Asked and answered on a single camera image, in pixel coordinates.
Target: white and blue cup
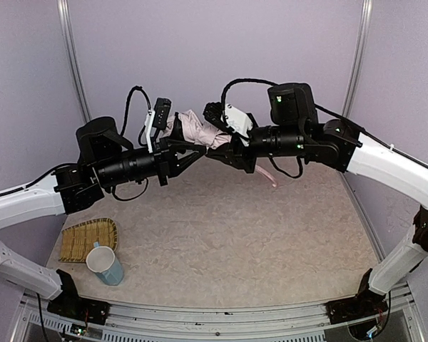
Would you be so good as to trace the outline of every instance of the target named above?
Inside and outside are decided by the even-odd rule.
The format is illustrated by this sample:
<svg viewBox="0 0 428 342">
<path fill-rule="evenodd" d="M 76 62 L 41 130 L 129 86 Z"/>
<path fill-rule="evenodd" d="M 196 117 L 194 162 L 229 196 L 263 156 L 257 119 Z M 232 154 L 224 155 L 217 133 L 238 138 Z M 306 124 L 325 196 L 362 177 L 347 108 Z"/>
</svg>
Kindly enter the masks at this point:
<svg viewBox="0 0 428 342">
<path fill-rule="evenodd" d="M 94 244 L 95 248 L 87 254 L 86 265 L 106 285 L 119 285 L 123 279 L 123 268 L 114 251 L 107 246 Z"/>
</svg>

